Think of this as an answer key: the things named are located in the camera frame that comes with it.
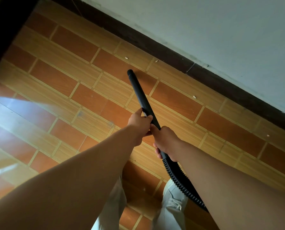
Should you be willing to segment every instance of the vacuum cleaner wand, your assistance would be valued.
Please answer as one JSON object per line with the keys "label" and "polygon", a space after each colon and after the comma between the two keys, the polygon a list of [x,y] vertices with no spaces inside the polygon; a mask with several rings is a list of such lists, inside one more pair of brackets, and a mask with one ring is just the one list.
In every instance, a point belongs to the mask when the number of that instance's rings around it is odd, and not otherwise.
{"label": "vacuum cleaner wand", "polygon": [[[160,124],[158,123],[156,116],[149,104],[149,101],[147,97],[145,96],[142,87],[133,72],[132,69],[129,69],[127,71],[127,75],[129,76],[129,80],[133,86],[134,92],[137,96],[137,99],[139,101],[140,106],[142,107],[142,111],[144,112],[145,116],[152,115],[153,120],[152,124],[154,124],[159,130],[160,130]],[[197,191],[195,190],[194,186],[188,179],[188,177],[183,173],[181,168],[179,167],[177,162],[173,162],[170,157],[164,153],[163,151],[160,151],[160,154],[163,157],[163,164],[171,177],[172,181],[177,185],[177,187],[187,196],[189,197],[194,203],[196,203],[199,207],[201,207],[203,210],[207,211],[207,208],[203,201],[201,200],[200,196],[198,195]]]}

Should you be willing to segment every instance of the hand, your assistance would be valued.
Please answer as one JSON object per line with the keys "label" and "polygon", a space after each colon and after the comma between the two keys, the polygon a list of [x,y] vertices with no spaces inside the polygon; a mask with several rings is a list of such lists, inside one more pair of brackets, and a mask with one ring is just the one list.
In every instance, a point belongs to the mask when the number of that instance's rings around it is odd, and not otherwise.
{"label": "hand", "polygon": [[155,152],[157,157],[162,159],[160,151],[167,153],[170,159],[176,162],[176,150],[178,148],[179,142],[182,140],[177,137],[177,135],[169,127],[163,126],[160,130],[154,125],[151,124],[150,130],[154,136],[155,143],[153,146],[156,148]]}
{"label": "hand", "polygon": [[137,133],[137,139],[135,140],[135,146],[138,146],[142,142],[144,136],[152,135],[150,129],[150,123],[153,119],[152,115],[148,117],[141,116],[142,108],[138,109],[135,113],[129,118],[127,124],[128,127],[134,129],[134,132]]}

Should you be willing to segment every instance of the pant leg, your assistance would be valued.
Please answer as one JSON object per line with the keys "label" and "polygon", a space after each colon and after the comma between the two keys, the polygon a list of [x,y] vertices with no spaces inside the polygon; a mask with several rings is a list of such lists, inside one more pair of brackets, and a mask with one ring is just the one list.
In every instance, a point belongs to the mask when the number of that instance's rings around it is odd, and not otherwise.
{"label": "pant leg", "polygon": [[173,207],[162,207],[152,222],[153,230],[185,230],[184,213]]}
{"label": "pant leg", "polygon": [[91,230],[118,230],[125,206],[126,197],[119,178]]}

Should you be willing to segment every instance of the person's right hand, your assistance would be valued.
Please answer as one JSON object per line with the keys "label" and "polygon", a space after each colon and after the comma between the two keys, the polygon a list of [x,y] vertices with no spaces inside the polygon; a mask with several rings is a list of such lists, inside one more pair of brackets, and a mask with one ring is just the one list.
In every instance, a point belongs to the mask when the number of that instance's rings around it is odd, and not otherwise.
{"label": "person's right hand", "polygon": [[175,153],[177,151],[177,145],[182,140],[177,137],[174,131],[166,126],[163,126],[160,130],[158,130],[154,124],[151,124],[150,131],[155,139],[153,146],[155,147],[157,157],[162,159],[160,151],[163,151],[169,155],[172,161],[176,162]]}

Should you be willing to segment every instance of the white sneaker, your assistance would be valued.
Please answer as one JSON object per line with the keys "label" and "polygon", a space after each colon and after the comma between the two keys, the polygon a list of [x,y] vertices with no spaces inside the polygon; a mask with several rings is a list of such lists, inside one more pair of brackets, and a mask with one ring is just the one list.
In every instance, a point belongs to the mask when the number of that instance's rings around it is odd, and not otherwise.
{"label": "white sneaker", "polygon": [[188,198],[170,179],[163,190],[162,207],[172,207],[184,212]]}

